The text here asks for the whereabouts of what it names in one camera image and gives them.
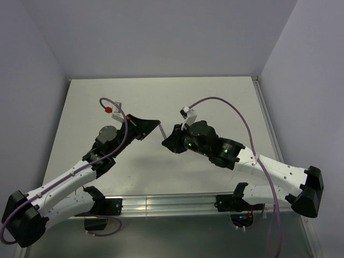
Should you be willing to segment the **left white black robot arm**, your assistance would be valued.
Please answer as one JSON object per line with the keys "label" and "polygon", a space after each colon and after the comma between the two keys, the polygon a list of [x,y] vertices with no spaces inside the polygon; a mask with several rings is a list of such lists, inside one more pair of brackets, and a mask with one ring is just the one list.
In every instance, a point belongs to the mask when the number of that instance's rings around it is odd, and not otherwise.
{"label": "left white black robot arm", "polygon": [[90,151],[67,172],[27,193],[10,195],[2,217],[1,233],[8,231],[12,244],[28,247],[52,226],[78,215],[105,217],[105,196],[87,186],[107,173],[115,158],[135,139],[143,140],[153,132],[159,120],[140,119],[127,114],[121,128],[104,126]]}

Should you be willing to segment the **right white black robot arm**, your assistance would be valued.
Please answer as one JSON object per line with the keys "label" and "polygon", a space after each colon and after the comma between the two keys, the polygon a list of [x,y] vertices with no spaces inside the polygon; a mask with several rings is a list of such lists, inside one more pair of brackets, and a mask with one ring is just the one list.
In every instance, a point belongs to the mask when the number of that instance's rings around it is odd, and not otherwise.
{"label": "right white black robot arm", "polygon": [[201,120],[187,128],[176,124],[162,145],[171,152],[181,154],[193,151],[202,154],[217,167],[246,173],[267,180],[269,187],[248,183],[236,188],[233,205],[240,210],[249,204],[290,204],[293,211],[316,218],[324,191],[321,170],[317,167],[293,167],[253,151],[231,139],[219,137],[215,129]]}

